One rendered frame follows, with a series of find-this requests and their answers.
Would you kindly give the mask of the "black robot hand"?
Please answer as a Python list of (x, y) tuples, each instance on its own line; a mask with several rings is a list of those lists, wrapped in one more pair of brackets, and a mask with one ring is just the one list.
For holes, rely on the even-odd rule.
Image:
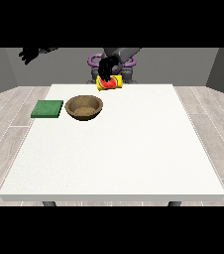
[(24, 62), (24, 64), (29, 64), (39, 55), (39, 50), (37, 48), (23, 48), (19, 53), (19, 57)]
[(108, 82), (110, 76), (112, 75), (112, 68), (119, 63), (119, 60), (116, 56), (108, 57), (102, 59), (99, 62), (98, 74), (102, 80)]

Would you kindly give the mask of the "brown wooden bowl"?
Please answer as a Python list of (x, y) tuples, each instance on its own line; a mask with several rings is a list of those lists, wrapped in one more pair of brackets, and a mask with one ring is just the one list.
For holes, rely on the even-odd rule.
[(94, 95), (77, 95), (72, 97), (64, 108), (73, 119), (88, 121), (94, 119), (101, 112), (103, 102)]

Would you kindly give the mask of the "yellow cup with melon print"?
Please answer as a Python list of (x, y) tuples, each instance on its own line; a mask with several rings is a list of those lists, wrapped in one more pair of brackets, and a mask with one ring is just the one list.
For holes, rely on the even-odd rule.
[(121, 75), (111, 75), (108, 81), (103, 80), (100, 76), (96, 78), (96, 87), (98, 90), (109, 90), (123, 87)]

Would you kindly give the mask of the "green square pad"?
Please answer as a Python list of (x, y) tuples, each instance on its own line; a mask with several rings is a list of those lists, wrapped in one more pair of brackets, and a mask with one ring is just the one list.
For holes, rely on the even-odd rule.
[(62, 100), (38, 100), (32, 118), (58, 118), (63, 105)]

